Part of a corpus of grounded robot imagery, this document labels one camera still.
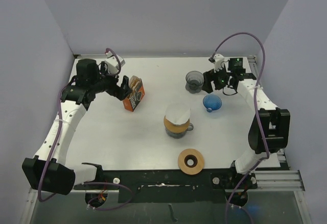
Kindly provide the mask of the grey plastic dripper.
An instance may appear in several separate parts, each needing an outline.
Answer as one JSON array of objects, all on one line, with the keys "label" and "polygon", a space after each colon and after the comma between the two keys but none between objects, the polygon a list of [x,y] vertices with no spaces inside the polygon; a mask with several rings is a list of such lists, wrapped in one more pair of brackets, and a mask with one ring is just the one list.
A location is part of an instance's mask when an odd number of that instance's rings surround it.
[{"label": "grey plastic dripper", "polygon": [[204,84],[203,73],[199,71],[190,71],[185,76],[186,85],[185,89],[191,93],[199,93],[202,90]]}]

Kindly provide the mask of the orange coffee filter box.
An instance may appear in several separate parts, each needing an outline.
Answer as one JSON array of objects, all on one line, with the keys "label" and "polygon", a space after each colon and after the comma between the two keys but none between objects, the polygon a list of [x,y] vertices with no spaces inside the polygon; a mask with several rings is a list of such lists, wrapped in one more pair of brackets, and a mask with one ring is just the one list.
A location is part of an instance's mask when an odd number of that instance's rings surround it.
[{"label": "orange coffee filter box", "polygon": [[145,90],[142,79],[137,76],[132,76],[129,83],[132,92],[123,100],[124,108],[133,112],[145,96]]}]

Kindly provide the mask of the white paper coffee filter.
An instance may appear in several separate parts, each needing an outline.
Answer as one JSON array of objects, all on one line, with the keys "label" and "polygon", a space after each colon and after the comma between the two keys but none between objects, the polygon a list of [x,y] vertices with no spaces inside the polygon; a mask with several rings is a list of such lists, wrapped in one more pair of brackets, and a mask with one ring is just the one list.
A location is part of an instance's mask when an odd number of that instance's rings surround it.
[{"label": "white paper coffee filter", "polygon": [[183,125],[191,117],[191,109],[184,103],[169,104],[165,112],[166,119],[174,125]]}]

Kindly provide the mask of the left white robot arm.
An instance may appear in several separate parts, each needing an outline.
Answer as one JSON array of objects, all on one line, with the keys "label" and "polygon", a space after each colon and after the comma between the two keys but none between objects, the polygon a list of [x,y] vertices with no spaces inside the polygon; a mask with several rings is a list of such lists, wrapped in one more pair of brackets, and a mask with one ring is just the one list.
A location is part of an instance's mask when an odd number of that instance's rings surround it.
[{"label": "left white robot arm", "polygon": [[98,63],[94,59],[80,59],[76,74],[59,92],[58,113],[41,147],[32,158],[25,158],[22,169],[32,189],[67,195],[74,186],[87,183],[100,188],[104,183],[102,167],[94,163],[81,163],[68,168],[66,156],[77,126],[99,93],[107,93],[124,100],[130,93],[129,78],[119,74],[125,60],[111,56]]}]

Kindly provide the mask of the grey glass carafe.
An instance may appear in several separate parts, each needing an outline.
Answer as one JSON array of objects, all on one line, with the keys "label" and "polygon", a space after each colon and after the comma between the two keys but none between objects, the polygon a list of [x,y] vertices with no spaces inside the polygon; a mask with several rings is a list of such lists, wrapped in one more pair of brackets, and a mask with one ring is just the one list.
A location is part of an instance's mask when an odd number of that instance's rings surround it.
[{"label": "grey glass carafe", "polygon": [[188,131],[192,131],[194,129],[194,125],[192,123],[190,123],[190,125],[188,126],[188,128],[181,132],[181,133],[174,133],[171,132],[170,130],[168,130],[167,128],[165,128],[165,132],[168,136],[174,138],[174,139],[180,139],[182,138]]}]

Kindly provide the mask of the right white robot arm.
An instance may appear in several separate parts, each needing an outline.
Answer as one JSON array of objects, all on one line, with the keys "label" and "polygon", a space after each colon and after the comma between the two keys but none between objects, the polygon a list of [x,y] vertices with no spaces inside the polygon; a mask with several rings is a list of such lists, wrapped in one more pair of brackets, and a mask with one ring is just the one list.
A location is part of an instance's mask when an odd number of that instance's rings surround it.
[{"label": "right white robot arm", "polygon": [[238,188],[245,183],[245,174],[287,146],[291,115],[289,110],[281,109],[265,94],[260,85],[262,75],[247,72],[243,58],[219,56],[209,61],[214,68],[203,73],[202,90],[212,93],[230,88],[254,111],[248,132],[249,149],[235,161],[236,169],[227,175],[229,185]]}]

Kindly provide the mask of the blue plastic dripper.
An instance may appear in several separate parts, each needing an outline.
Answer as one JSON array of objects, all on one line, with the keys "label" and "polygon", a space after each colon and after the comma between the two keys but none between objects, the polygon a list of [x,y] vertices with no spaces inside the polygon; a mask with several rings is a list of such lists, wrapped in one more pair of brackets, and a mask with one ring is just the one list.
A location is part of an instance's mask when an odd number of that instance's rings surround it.
[{"label": "blue plastic dripper", "polygon": [[220,99],[220,97],[214,94],[206,95],[203,98],[202,103],[206,111],[209,113],[213,111],[217,111],[222,107],[222,100]]}]

